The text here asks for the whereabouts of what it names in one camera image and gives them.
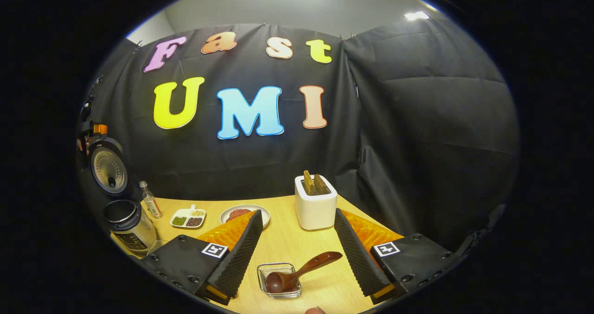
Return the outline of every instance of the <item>wooden table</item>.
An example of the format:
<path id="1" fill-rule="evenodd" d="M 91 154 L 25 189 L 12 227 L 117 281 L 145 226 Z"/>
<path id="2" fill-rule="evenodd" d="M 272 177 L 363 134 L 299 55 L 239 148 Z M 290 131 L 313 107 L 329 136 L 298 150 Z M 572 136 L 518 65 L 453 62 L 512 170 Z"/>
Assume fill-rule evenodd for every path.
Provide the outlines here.
<path id="1" fill-rule="evenodd" d="M 259 205 L 270 212 L 270 221 L 259 238 L 258 245 L 245 272 L 244 279 L 237 292 L 237 297 L 231 299 L 227 308 L 242 314 L 304 314 L 308 308 L 320 306 L 327 314 L 360 313 L 373 306 L 369 297 L 363 297 L 363 292 L 350 269 L 349 262 L 342 249 L 336 231 L 333 227 L 322 230 L 308 231 L 299 226 L 295 215 L 295 196 L 250 200 L 174 200 L 156 198 L 159 208 L 163 212 L 161 219 L 150 218 L 155 224 L 157 238 L 172 240 L 180 234 L 197 237 L 204 232 L 220 225 L 220 215 L 227 208 L 236 205 Z M 206 210 L 206 218 L 199 229 L 177 229 L 169 224 L 172 215 L 180 208 L 189 208 L 195 204 L 196 208 Z M 350 213 L 359 215 L 369 221 L 381 225 L 367 214 L 353 206 L 341 196 L 338 196 L 337 207 Z M 132 252 L 117 240 L 112 239 L 124 251 Z M 343 254 L 335 263 L 318 270 L 314 270 L 299 278 L 302 287 L 300 297 L 294 299 L 272 299 L 259 289 L 257 267 L 262 263 L 287 262 L 299 269 L 315 255 L 324 251 L 338 251 Z"/>

